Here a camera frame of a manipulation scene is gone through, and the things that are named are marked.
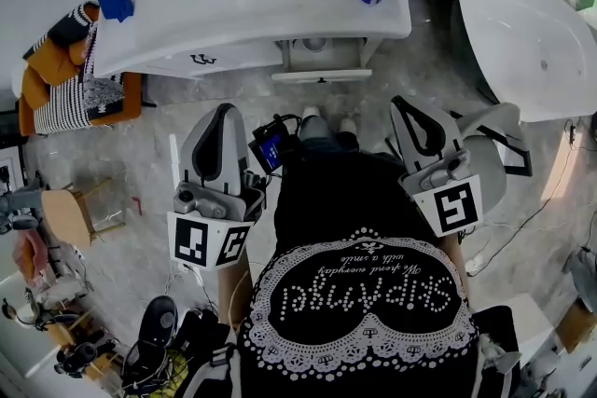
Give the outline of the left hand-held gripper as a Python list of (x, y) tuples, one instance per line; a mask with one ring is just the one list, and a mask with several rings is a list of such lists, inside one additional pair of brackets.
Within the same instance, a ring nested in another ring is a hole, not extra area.
[(237, 264), (266, 201), (258, 187), (242, 192), (248, 145), (238, 108), (222, 103), (203, 116), (183, 143), (179, 165), (185, 182), (167, 213), (171, 258), (195, 268)]

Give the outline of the yellow checked cloth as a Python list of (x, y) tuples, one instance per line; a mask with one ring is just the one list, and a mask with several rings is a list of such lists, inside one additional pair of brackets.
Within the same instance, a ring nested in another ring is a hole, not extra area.
[(186, 379), (191, 360), (186, 358), (182, 352), (168, 350), (166, 352), (166, 365), (164, 368), (166, 377), (163, 379), (163, 388), (177, 389)]

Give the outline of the grey chair with black legs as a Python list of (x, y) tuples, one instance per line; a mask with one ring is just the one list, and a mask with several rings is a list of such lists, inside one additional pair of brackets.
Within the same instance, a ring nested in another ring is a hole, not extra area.
[(446, 113), (462, 135), (461, 149), (470, 152), (471, 171), (480, 179), (482, 210), (488, 213), (506, 194), (509, 174), (533, 174), (520, 109), (513, 103), (499, 103), (466, 116)]

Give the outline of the black device with blue screen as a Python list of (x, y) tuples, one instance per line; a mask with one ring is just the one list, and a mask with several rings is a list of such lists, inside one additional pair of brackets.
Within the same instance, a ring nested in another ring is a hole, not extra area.
[(293, 114), (274, 115), (270, 123), (253, 130), (249, 149), (266, 174), (272, 174), (299, 149), (301, 117)]

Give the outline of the person's black printed shirt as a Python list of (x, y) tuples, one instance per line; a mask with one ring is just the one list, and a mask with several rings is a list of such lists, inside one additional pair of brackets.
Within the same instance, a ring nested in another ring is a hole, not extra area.
[(473, 311), (398, 174), (361, 152), (287, 169), (249, 312), (184, 398), (511, 398), (510, 309)]

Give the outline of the black office chair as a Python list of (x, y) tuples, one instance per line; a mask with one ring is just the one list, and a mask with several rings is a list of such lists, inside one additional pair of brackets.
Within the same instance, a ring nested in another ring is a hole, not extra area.
[(177, 308), (169, 296), (159, 295), (149, 302), (137, 341), (121, 368), (122, 389), (126, 395), (149, 395), (165, 383), (168, 348), (177, 325)]

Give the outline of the orange cushion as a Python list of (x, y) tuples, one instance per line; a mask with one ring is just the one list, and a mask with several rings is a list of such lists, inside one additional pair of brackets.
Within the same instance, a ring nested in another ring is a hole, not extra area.
[(79, 75), (79, 69), (71, 61), (68, 52), (49, 37), (35, 44), (26, 61), (45, 83), (53, 87), (58, 87)]

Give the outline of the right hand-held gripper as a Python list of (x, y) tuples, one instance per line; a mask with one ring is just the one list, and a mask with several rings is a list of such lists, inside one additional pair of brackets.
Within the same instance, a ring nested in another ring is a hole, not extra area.
[(390, 117), (398, 150), (407, 169), (400, 184), (436, 237), (480, 223), (479, 176), (456, 121), (417, 96), (396, 95)]

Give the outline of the wooden stool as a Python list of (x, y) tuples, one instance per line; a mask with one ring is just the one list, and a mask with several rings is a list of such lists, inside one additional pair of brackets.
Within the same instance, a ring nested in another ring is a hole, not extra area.
[(78, 250), (85, 250), (103, 234), (125, 227), (126, 223), (120, 222), (96, 229), (90, 218), (87, 198), (97, 194), (111, 183), (112, 179), (107, 178), (86, 192), (74, 190), (72, 184), (62, 189), (43, 190), (41, 192), (42, 213), (51, 233), (59, 241), (77, 247)]

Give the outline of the black white striped blanket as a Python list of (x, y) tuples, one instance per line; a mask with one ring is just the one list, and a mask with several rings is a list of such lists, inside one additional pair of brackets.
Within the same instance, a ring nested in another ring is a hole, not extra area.
[(94, 74), (97, 23), (93, 23), (83, 45), (84, 62), (79, 72), (49, 88), (49, 102), (34, 111), (37, 134), (91, 127), (93, 119), (116, 113), (124, 100), (122, 74), (98, 77)]

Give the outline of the orange sofa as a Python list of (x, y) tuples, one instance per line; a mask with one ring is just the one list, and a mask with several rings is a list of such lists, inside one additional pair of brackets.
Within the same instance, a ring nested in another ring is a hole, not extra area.
[[(63, 48), (75, 66), (83, 64), (83, 45), (85, 39)], [(116, 113), (91, 121), (92, 127), (109, 126), (119, 122), (132, 120), (142, 112), (142, 80), (139, 73), (121, 73), (124, 80), (124, 100)], [(34, 111), (49, 102), (49, 88), (41, 76), (28, 64), (22, 79), (22, 93), (19, 98), (19, 122), (21, 135), (28, 137), (37, 134), (35, 131)]]

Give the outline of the white curved counter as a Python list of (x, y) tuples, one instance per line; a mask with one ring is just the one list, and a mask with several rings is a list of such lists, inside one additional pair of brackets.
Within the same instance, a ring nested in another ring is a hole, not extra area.
[(505, 301), (474, 296), (472, 304), (474, 310), (485, 310), (498, 305), (505, 305), (511, 309), (521, 353), (521, 366), (527, 365), (533, 359), (554, 330), (542, 309), (527, 293), (514, 295)]

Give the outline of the red plastic bag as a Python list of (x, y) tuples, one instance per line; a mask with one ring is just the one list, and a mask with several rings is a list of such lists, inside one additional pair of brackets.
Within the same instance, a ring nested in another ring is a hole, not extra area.
[(12, 259), (23, 278), (32, 281), (47, 268), (48, 248), (36, 230), (19, 230)]

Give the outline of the white vanity drawer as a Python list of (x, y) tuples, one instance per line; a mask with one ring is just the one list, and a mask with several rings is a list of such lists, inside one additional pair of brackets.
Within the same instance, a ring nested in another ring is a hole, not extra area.
[(356, 82), (372, 76), (372, 70), (367, 68), (370, 53), (365, 37), (328, 38), (326, 48), (317, 53), (306, 50), (302, 39), (280, 43), (283, 71), (271, 75), (274, 82), (290, 85)]

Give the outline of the blue cloth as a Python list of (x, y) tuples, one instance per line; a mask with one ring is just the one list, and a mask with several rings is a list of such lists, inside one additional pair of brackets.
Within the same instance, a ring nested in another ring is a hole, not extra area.
[(132, 0), (97, 0), (97, 2), (107, 20), (124, 22), (134, 13)]

